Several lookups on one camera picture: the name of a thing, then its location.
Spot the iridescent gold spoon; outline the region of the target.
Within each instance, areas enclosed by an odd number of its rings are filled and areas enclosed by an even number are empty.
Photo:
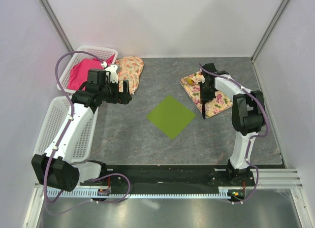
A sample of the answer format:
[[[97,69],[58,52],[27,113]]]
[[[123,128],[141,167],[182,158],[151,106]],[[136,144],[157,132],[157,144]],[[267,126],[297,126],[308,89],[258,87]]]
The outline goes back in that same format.
[[[186,78],[186,82],[189,84],[189,85],[191,85],[191,86],[194,86],[194,85],[196,85],[197,83],[195,83],[192,79],[190,79],[190,78]]]

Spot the green paper napkin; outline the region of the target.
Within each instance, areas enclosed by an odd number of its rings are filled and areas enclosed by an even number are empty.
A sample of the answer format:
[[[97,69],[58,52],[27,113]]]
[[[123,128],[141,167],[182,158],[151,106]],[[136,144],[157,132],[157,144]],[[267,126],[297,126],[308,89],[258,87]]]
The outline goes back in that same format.
[[[167,96],[147,114],[147,119],[172,140],[194,117],[195,114],[173,96]]]

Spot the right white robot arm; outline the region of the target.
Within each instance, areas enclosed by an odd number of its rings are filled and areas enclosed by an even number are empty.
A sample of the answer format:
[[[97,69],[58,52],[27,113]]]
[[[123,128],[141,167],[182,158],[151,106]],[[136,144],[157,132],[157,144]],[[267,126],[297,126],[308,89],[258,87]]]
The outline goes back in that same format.
[[[225,170],[211,170],[211,182],[215,186],[242,186],[244,182],[253,185],[250,170],[250,156],[255,139],[266,124],[263,93],[243,87],[225,72],[202,71],[200,102],[202,117],[206,118],[206,103],[212,101],[217,91],[232,100],[232,126],[236,139],[232,156]]]

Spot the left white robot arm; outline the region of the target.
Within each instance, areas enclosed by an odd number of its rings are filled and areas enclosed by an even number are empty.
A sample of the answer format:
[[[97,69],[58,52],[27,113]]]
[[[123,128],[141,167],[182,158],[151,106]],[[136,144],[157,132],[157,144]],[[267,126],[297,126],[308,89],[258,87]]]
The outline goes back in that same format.
[[[128,80],[119,90],[119,66],[112,64],[105,69],[90,69],[87,81],[68,98],[70,108],[60,130],[42,155],[35,154],[32,167],[40,184],[62,191],[74,190],[78,183],[91,179],[104,185],[108,173],[96,161],[73,165],[75,146],[87,122],[105,102],[128,104],[132,97]]]

